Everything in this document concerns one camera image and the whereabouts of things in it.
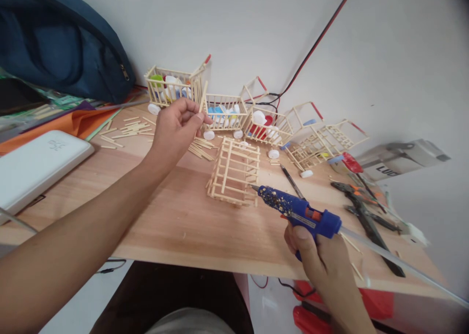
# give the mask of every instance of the orange paper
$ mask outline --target orange paper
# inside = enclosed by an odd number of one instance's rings
[[[72,136],[85,139],[104,123],[116,110],[73,111],[60,118],[52,120],[31,131],[20,134],[0,144],[0,156],[11,152],[25,143],[51,130],[60,130]]]

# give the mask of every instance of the red wire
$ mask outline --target red wire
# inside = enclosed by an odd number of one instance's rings
[[[269,277],[267,277],[267,281],[265,282],[265,285],[264,286],[260,286],[258,283],[256,283],[256,281],[254,280],[253,276],[250,274],[251,276],[251,279],[253,280],[254,284],[256,284],[256,286],[259,288],[259,289],[265,289],[267,287],[267,284],[269,283]]]
[[[303,66],[306,64],[306,62],[308,61],[309,57],[311,56],[311,54],[313,54],[313,52],[315,51],[315,49],[318,47],[319,43],[321,42],[321,40],[324,38],[325,34],[327,33],[327,31],[329,30],[329,28],[331,27],[332,23],[334,22],[334,20],[336,19],[337,15],[340,13],[340,11],[342,10],[343,6],[345,5],[345,3],[347,2],[347,0],[342,0],[342,2],[340,3],[339,7],[337,8],[337,10],[335,11],[334,15],[332,16],[332,18],[329,20],[329,22],[327,23],[326,27],[324,28],[324,30],[322,31],[321,35],[319,36],[319,38],[316,40],[316,43],[313,45],[313,47],[311,48],[311,50],[309,51],[308,55],[306,56],[306,58],[303,60],[302,64],[300,65],[300,67],[298,68],[298,70],[296,71],[295,75],[293,76],[293,79],[292,81],[290,81],[290,83],[288,84],[287,88],[285,89],[285,91],[282,92],[282,94],[280,96],[278,96],[278,103],[277,103],[277,109],[278,109],[278,106],[280,104],[280,98],[281,96],[283,96],[285,94],[286,91],[288,91],[288,89],[291,87],[291,85],[293,84],[293,82],[297,79],[298,77],[298,74],[301,72],[301,70],[303,69]]]

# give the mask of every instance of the wooden board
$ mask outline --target wooden board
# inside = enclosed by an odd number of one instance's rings
[[[141,105],[119,113],[112,127],[123,127],[123,119],[142,115],[156,119],[148,113],[146,105]],[[225,135],[231,136],[231,133],[226,132]],[[148,139],[151,136],[121,138],[117,142],[125,148],[108,150],[99,147],[103,141],[97,135],[91,141],[96,153],[50,188],[43,201],[27,208],[19,217],[38,230],[50,225],[97,196],[135,167],[150,148]],[[220,141],[216,137],[211,142],[218,145]],[[269,148],[261,145],[259,183],[294,194],[280,167],[270,165],[266,153]],[[216,154],[215,149],[207,152],[212,156]],[[314,176],[302,179],[284,152],[280,153],[280,161],[312,207],[338,214],[347,228],[364,235],[357,218],[342,207],[351,204],[350,201],[330,186],[329,175],[349,183],[348,178],[336,174],[324,163],[313,168]],[[186,153],[156,190],[150,204],[113,255],[181,266],[306,279],[301,263],[289,252],[283,239],[286,221],[262,201],[257,208],[238,207],[207,197],[204,187],[212,169],[213,162]],[[397,233],[380,225],[377,228],[391,252],[399,251],[405,261],[433,279],[446,283],[424,250],[408,244]],[[18,245],[31,235],[12,223],[0,227],[0,243],[3,244]],[[363,252],[372,289],[444,297],[413,276],[399,278],[393,275],[380,256],[359,242],[353,242]],[[349,244],[347,247],[351,261],[363,274],[362,255]],[[359,287],[364,286],[358,276],[356,281]]]

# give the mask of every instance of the left hand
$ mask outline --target left hand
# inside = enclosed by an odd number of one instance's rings
[[[155,136],[144,161],[154,165],[161,163],[172,167],[182,158],[200,133],[203,123],[212,124],[205,113],[199,113],[199,105],[187,98],[179,98],[158,114]]]

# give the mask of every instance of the green object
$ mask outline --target green object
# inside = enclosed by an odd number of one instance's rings
[[[161,75],[153,75],[150,77],[150,80],[156,80],[156,81],[162,81],[163,80],[163,76]],[[163,85],[162,84],[156,84],[156,86],[161,89],[163,88]]]
[[[135,99],[135,97],[133,97],[132,99],[130,99],[130,100],[128,101],[128,103],[130,103],[130,102],[133,101],[134,99]],[[94,136],[96,136],[96,135],[98,134],[98,132],[101,131],[101,130],[103,129],[103,127],[106,126],[107,123],[108,123],[110,120],[114,119],[114,117],[115,117],[117,114],[119,114],[119,113],[122,111],[122,109],[124,109],[124,108],[125,108],[125,107],[120,108],[120,109],[119,109],[118,111],[116,111],[113,115],[111,115],[111,117],[110,117],[108,120],[106,120],[104,123],[102,123],[95,131],[93,131],[87,138],[85,138],[85,141],[86,141],[86,142],[91,141],[91,139],[92,139]]]

